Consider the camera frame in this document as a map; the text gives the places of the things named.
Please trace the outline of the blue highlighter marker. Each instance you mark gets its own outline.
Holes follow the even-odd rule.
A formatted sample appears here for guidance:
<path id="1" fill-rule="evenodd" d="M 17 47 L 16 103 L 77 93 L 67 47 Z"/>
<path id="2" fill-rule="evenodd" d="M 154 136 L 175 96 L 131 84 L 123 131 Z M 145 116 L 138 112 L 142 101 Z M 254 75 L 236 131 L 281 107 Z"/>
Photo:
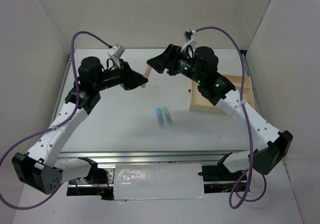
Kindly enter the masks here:
<path id="1" fill-rule="evenodd" d="M 164 123 L 164 118 L 163 118 L 163 113 L 162 113 L 161 108 L 156 108 L 156 114 L 157 114 L 157 119 L 158 119 L 158 124 L 159 124 L 160 129 L 164 129 L 165 123 Z"/>

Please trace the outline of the green highlighter marker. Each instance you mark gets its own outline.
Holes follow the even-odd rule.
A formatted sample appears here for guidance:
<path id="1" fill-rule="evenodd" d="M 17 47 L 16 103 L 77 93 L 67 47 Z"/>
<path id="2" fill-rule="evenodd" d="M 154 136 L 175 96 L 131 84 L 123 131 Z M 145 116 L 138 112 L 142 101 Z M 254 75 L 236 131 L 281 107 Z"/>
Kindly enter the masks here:
<path id="1" fill-rule="evenodd" d="M 165 118 L 166 118 L 166 120 L 167 120 L 167 122 L 168 122 L 168 125 L 169 125 L 170 127 L 172 127 L 174 123 L 173 123 L 171 114 L 170 114 L 167 106 L 162 107 L 162 111 L 163 111 L 163 113 L 164 113 L 164 115 L 165 115 Z"/>

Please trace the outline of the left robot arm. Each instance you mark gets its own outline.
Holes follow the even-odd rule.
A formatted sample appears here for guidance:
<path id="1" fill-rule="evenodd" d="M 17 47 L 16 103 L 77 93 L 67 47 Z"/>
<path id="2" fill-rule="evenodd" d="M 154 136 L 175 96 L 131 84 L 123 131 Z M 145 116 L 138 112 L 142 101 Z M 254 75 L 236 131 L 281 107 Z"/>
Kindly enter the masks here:
<path id="1" fill-rule="evenodd" d="M 70 90 L 50 131 L 25 154 L 16 153 L 12 158 L 19 180 L 44 194 L 52 194 L 60 184 L 76 178 L 94 183 L 99 175 L 107 175 L 88 157 L 62 161 L 58 156 L 73 132 L 100 100 L 100 91 L 117 85 L 128 91 L 148 82 L 122 59 L 117 67 L 106 70 L 99 58 L 86 57 L 81 61 L 78 73 L 79 88 Z"/>

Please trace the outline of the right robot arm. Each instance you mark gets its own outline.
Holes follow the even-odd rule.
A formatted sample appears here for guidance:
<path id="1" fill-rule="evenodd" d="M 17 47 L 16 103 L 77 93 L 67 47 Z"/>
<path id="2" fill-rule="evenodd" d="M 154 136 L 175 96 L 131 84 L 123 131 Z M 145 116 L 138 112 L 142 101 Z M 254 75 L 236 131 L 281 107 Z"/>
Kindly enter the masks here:
<path id="1" fill-rule="evenodd" d="M 293 135 L 272 126 L 242 99 L 235 85 L 217 71 L 218 62 L 214 50 L 209 47 L 196 48 L 190 57 L 180 46 L 170 44 L 162 54 L 146 63 L 160 74 L 167 72 L 170 76 L 182 74 L 188 77 L 197 83 L 203 97 L 248 131 L 249 150 L 223 157 L 219 161 L 220 178 L 229 180 L 235 172 L 250 168 L 268 175 L 286 156 Z"/>

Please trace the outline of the pink orange highlighter marker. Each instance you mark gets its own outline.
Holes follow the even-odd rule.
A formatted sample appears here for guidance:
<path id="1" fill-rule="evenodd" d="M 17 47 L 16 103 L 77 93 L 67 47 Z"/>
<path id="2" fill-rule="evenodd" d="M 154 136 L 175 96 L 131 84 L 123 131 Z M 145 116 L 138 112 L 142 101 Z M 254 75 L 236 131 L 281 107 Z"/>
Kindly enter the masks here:
<path id="1" fill-rule="evenodd" d="M 147 65 L 146 71 L 145 71 L 145 73 L 144 73 L 144 77 L 145 77 L 145 78 L 147 78 L 147 79 L 149 78 L 150 73 L 151 73 L 151 70 L 152 70 L 151 66 Z M 145 87 L 146 87 L 146 83 L 142 84 L 141 87 L 142 87 L 142 88 L 145 88 Z"/>

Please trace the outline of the yellow highlighter marker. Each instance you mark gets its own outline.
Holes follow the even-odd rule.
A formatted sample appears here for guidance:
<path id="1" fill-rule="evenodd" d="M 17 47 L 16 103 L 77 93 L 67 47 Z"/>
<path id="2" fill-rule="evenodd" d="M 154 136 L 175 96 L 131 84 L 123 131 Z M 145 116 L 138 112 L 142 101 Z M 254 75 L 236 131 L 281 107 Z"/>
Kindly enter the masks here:
<path id="1" fill-rule="evenodd" d="M 201 101 L 196 101 L 194 104 L 199 106 L 211 106 L 211 103 L 204 103 Z"/>

